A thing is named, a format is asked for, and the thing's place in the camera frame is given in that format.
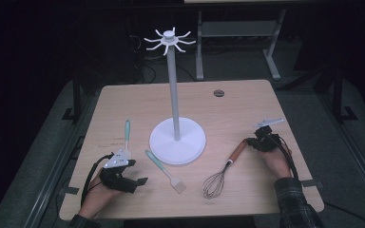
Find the cable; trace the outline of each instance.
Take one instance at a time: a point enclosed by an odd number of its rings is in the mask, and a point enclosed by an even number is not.
[[[283,146],[280,143],[278,143],[274,139],[272,139],[272,137],[270,137],[269,135],[264,135],[264,136],[266,138],[268,138],[269,140],[271,140],[280,149],[280,151],[283,153],[284,157],[286,158],[287,162],[289,163],[290,169],[292,169],[293,177],[298,180],[298,170],[295,167],[295,163],[293,162],[292,156],[289,155],[289,153],[283,148]],[[279,138],[282,139],[283,143],[287,146],[284,139],[281,137],[279,137]]]
[[[331,203],[329,203],[329,202],[327,202],[327,201],[325,201],[325,200],[323,200],[323,202],[324,202],[324,204],[325,204],[325,205],[327,205],[327,206],[330,206],[330,207],[333,207],[333,208],[335,208],[335,209],[337,209],[337,210],[339,210],[339,211],[345,212],[345,213],[347,213],[347,214],[349,214],[349,215],[351,215],[351,216],[354,216],[354,217],[356,217],[356,218],[358,218],[358,219],[361,219],[362,221],[364,221],[364,222],[365,222],[365,218],[364,218],[364,217],[362,217],[362,216],[360,216],[360,215],[357,215],[357,214],[355,214],[355,213],[353,213],[353,212],[350,212],[350,211],[348,211],[348,210],[346,210],[346,209],[343,209],[343,208],[341,208],[341,207],[335,206],[335,205],[333,205],[333,204],[331,204]]]
[[[142,45],[141,38],[139,38],[139,36],[136,36],[136,35],[129,35],[129,38],[135,38],[138,40],[138,46],[136,47],[136,49],[131,49],[132,52],[138,53],[138,50],[139,50],[139,48],[141,48],[141,45]]]
[[[78,152],[78,151],[82,148],[83,143],[82,143],[82,142],[80,142],[80,141],[81,141],[82,139],[84,139],[84,138],[85,138],[85,136],[80,136],[80,137],[78,138],[78,141],[76,142],[75,146],[73,147],[72,152],[70,153],[69,157],[67,158],[67,162],[65,163],[64,167],[63,167],[63,168],[62,168],[62,170],[61,170],[60,177],[62,177],[62,175],[64,174],[65,169],[67,168],[67,165],[69,164],[69,162],[70,162],[71,160],[74,160],[73,156],[76,154],[76,152]],[[58,179],[58,181],[56,182],[56,184],[55,184],[55,188],[58,186],[59,181],[60,181],[60,179]],[[43,220],[42,218],[43,218],[43,217],[44,217],[44,215],[46,214],[47,209],[48,209],[48,208],[46,207],[46,209],[45,209],[45,211],[44,211],[44,213],[43,213],[43,216],[41,216],[40,222],[39,222],[39,224],[38,224],[38,226],[37,226],[37,227],[40,227],[40,226],[41,226],[41,221]],[[58,215],[59,215],[59,210],[58,210],[58,207],[57,207],[57,218],[55,219],[55,221],[54,221],[54,223],[52,224],[52,226],[55,224],[56,220],[58,219]]]
[[[150,66],[148,66],[148,65],[144,65],[145,67],[148,67],[148,68],[150,68],[150,69],[152,69],[154,72],[156,72],[155,71],[155,69],[153,69],[152,67],[150,67]],[[194,78],[194,76],[192,76],[192,74],[187,70],[187,69],[185,69],[184,67],[182,67],[182,66],[179,66],[179,65],[176,65],[176,69],[177,68],[179,68],[179,69],[181,69],[182,71],[184,71],[190,78],[191,78],[191,80],[193,81],[193,82],[197,82],[197,80]]]
[[[153,71],[153,78],[149,82],[146,81],[146,78],[144,77],[144,74],[142,74],[143,84],[151,84],[151,83],[153,83],[153,81],[155,81],[155,79],[156,79],[156,70],[154,68],[146,65],[146,64],[142,64],[142,66],[143,67],[147,67],[147,68],[149,68],[150,70]]]
[[[89,188],[89,189],[87,190],[87,192],[89,193],[89,192],[91,191],[91,189],[93,189],[93,188],[97,187],[100,183],[102,183],[102,182],[100,181],[100,182],[98,182],[98,183],[94,184],[91,188]]]
[[[64,180],[63,182],[62,182],[62,184],[61,184],[61,188],[63,188],[64,187],[64,185],[65,185],[65,183],[67,182],[67,181],[70,181],[70,178],[67,178],[66,180]],[[55,217],[55,221],[52,223],[52,225],[50,226],[51,228],[52,227],[54,227],[54,225],[55,225],[55,223],[56,223],[56,221],[58,220],[58,214],[59,214],[59,205],[58,205],[58,198],[59,198],[59,194],[57,194],[57,196],[56,196],[56,198],[55,198],[55,209],[56,209],[56,212],[57,212],[57,214],[56,214],[56,217]]]
[[[89,191],[88,186],[90,185],[90,181],[91,178],[93,177],[94,172],[96,171],[97,166],[99,165],[99,163],[104,160],[104,159],[111,159],[111,157],[114,155],[114,153],[111,153],[110,155],[104,155],[102,156],[98,161],[96,161],[93,166],[90,169],[90,172],[87,175],[86,181],[85,181],[85,186],[83,188],[83,192],[82,192],[82,198],[81,198],[81,206],[83,204],[83,202],[85,201],[85,198],[87,196],[87,193]]]

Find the white stand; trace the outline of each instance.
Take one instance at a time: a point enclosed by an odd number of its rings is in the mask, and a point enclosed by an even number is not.
[[[163,37],[159,40],[148,40],[148,42],[161,43],[148,50],[156,49],[161,45],[165,46],[167,54],[168,78],[170,83],[171,105],[173,110],[173,118],[167,119],[159,123],[150,135],[150,149],[153,154],[162,162],[168,164],[186,164],[195,160],[205,148],[206,137],[203,129],[196,122],[182,118],[179,116],[178,109],[178,95],[177,95],[177,77],[176,77],[176,61],[175,49],[181,50],[177,43],[193,44],[194,42],[183,42],[179,38],[186,37],[190,32],[184,36],[175,36],[173,30],[165,31],[161,35],[157,30],[159,36]]]

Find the hand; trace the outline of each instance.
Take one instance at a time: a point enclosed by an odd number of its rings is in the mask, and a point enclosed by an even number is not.
[[[292,151],[285,144],[282,146],[291,156]],[[292,177],[289,164],[278,147],[269,152],[258,151],[258,155],[265,160],[266,166],[278,179]]]
[[[113,198],[120,195],[121,191],[109,189],[102,184],[100,172],[91,181],[85,201],[78,215],[86,219],[93,219]]]

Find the table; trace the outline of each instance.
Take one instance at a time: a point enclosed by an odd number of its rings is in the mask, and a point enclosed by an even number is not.
[[[214,95],[217,89],[224,91],[223,97]],[[178,93],[180,116],[197,122],[206,134],[204,151],[195,161],[182,166],[165,165],[171,174],[182,179],[187,189],[179,195],[168,177],[144,153],[149,149],[153,128],[172,116],[169,84],[110,85],[102,90],[69,183],[70,187],[79,188],[79,192],[66,194],[61,219],[69,220],[78,212],[92,164],[124,147],[127,119],[131,123],[129,150],[136,164],[124,171],[124,177],[133,180],[148,177],[148,181],[134,194],[116,198],[97,218],[186,218],[279,211],[273,187],[275,177],[250,146],[227,170],[221,195],[215,199],[205,199],[202,195],[203,182],[222,170],[243,139],[254,137],[253,124],[265,118],[285,119],[270,83],[266,80],[178,83]],[[300,180],[311,180],[289,123],[271,127],[292,149]],[[308,202],[321,211],[323,202],[317,188],[305,187],[303,191]]]

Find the table hole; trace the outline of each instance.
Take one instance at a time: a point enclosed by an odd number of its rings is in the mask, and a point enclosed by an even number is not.
[[[224,96],[224,91],[221,89],[216,89],[215,91],[213,91],[213,95],[215,95],[215,97],[222,97]]]

